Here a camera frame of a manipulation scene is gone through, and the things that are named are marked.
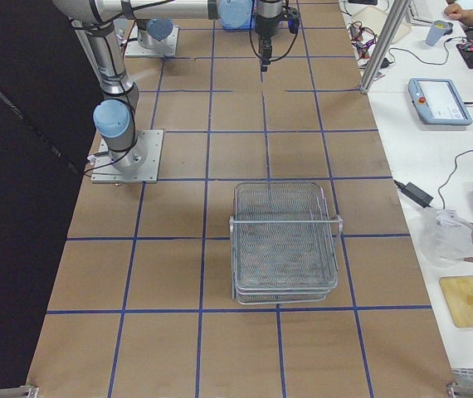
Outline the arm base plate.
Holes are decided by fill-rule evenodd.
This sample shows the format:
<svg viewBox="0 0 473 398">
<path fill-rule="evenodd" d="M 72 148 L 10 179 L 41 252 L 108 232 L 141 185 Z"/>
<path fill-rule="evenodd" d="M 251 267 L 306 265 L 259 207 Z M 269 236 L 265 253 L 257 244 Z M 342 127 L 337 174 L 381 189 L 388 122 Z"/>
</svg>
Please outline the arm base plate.
<svg viewBox="0 0 473 398">
<path fill-rule="evenodd" d="M 163 130 L 137 130 L 137 141 L 128 154 L 110 152 L 104 139 L 100 140 L 95 164 L 90 166 L 90 180 L 95 184 L 123 184 L 158 181 L 158 170 L 163 147 Z"/>
<path fill-rule="evenodd" d="M 128 58 L 174 58 L 178 47 L 179 26 L 174 26 L 172 32 L 161 41 L 155 40 L 148 33 L 138 34 L 138 28 L 133 27 L 125 47 Z"/>
</svg>

